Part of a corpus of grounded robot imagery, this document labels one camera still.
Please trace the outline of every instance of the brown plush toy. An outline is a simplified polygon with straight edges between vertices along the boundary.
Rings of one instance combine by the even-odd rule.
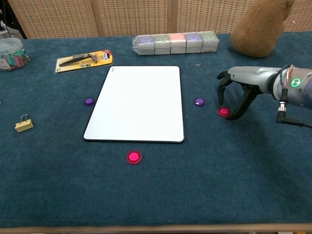
[[[251,57],[268,56],[284,31],[283,22],[294,1],[253,0],[231,34],[234,49]]]

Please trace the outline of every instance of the wicker wall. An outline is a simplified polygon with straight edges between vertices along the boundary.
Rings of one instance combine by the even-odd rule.
[[[230,33],[252,0],[9,0],[27,38],[213,30]],[[311,0],[296,0],[286,31],[312,31]]]

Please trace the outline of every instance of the yellow binder clip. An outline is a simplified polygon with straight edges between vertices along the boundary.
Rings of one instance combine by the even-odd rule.
[[[34,127],[33,123],[31,122],[31,119],[27,119],[27,116],[28,114],[22,115],[20,117],[20,122],[15,124],[15,130],[18,133]]]

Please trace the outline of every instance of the wooden table edge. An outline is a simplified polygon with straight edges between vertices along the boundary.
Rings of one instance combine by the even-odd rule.
[[[0,228],[0,234],[311,232],[312,223]]]

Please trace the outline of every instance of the plastic jar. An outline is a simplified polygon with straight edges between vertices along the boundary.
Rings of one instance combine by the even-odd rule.
[[[13,71],[30,61],[26,50],[18,38],[0,39],[0,69]]]

